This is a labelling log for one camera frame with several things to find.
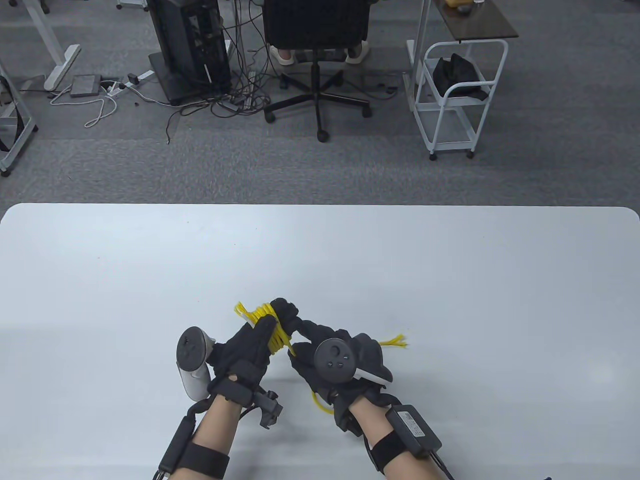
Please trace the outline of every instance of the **black office chair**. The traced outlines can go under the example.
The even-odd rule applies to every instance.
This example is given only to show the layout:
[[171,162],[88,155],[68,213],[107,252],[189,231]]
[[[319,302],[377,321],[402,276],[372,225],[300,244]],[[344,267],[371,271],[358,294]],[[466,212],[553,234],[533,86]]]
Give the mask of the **black office chair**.
[[[18,0],[9,0],[9,5],[18,6]],[[40,7],[42,8],[42,11],[44,12],[45,15],[49,14],[50,10],[47,4],[45,3],[45,0],[40,0]]]
[[[345,49],[360,45],[367,38],[369,28],[369,7],[367,0],[264,0],[262,6],[264,34],[267,43],[279,49],[311,51],[311,85],[307,86],[288,75],[280,76],[281,88],[289,84],[304,92],[282,102],[268,105],[264,109],[267,123],[276,120],[274,111],[312,100],[316,107],[317,137],[321,142],[329,140],[329,134],[322,128],[320,100],[353,105],[362,108],[362,116],[372,115],[371,105],[366,100],[326,93],[326,90],[344,82],[344,73],[333,75],[320,83],[318,61],[325,60],[328,50],[340,50],[340,61],[346,59]],[[297,52],[296,57],[304,56]]]

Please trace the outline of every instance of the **hand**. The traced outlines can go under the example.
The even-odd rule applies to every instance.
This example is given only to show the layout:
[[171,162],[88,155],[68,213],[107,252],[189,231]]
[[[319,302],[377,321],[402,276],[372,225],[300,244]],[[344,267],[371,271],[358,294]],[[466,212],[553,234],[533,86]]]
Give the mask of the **hand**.
[[289,352],[289,360],[291,365],[298,374],[305,379],[309,387],[328,404],[334,405],[336,423],[343,430],[349,429],[356,435],[359,435],[357,422],[355,426],[353,421],[346,418],[349,415],[348,409],[356,399],[365,396],[371,403],[380,406],[386,406],[393,403],[394,398],[380,393],[382,386],[369,380],[359,379],[350,380],[346,383],[331,383],[322,378],[316,370],[314,357],[316,349],[326,339],[338,338],[349,344],[359,358],[361,365],[365,369],[371,366],[371,370],[377,369],[383,371],[385,376],[391,378],[391,374],[382,365],[382,350],[380,345],[372,340],[366,334],[359,334],[356,338],[352,338],[346,330],[334,331],[323,325],[316,325],[310,321],[299,321],[298,331],[302,336],[306,337],[310,342],[300,342],[293,344],[295,356]]
[[212,383],[235,374],[233,366],[238,360],[247,360],[256,367],[259,378],[254,381],[254,385],[245,386],[257,387],[269,365],[269,340],[276,324],[276,319],[273,316],[266,315],[259,319],[253,327],[245,323],[227,343],[214,344],[211,355],[207,359],[207,363],[213,367],[216,376]]
[[298,309],[293,303],[283,298],[277,298],[271,302],[271,308],[276,312],[280,326],[288,336],[298,331],[302,324],[302,320],[298,318]]

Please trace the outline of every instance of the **black computer case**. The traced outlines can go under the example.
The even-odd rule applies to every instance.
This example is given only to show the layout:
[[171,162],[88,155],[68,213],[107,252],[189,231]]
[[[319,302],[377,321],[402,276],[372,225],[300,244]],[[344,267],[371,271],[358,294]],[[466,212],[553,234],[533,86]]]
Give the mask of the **black computer case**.
[[161,54],[149,60],[168,100],[180,104],[231,89],[217,0],[148,0]]

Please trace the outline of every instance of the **chair backrest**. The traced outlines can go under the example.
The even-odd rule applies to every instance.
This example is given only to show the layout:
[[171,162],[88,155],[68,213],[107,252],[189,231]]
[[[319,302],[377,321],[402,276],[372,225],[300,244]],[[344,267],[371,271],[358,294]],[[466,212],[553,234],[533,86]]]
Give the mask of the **chair backrest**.
[[338,49],[367,38],[368,0],[264,0],[264,34],[280,49]]

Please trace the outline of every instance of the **person's feet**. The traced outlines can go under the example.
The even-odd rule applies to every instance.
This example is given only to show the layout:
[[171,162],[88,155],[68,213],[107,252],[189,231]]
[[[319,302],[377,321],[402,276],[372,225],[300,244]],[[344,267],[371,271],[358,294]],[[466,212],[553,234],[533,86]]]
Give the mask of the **person's feet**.
[[357,65],[362,63],[362,60],[368,55],[371,48],[367,40],[362,40],[362,43],[357,47],[347,50],[346,62],[350,65]]
[[273,45],[270,45],[269,52],[271,53],[271,56],[274,57],[283,67],[293,65],[295,63],[291,50],[278,50]]

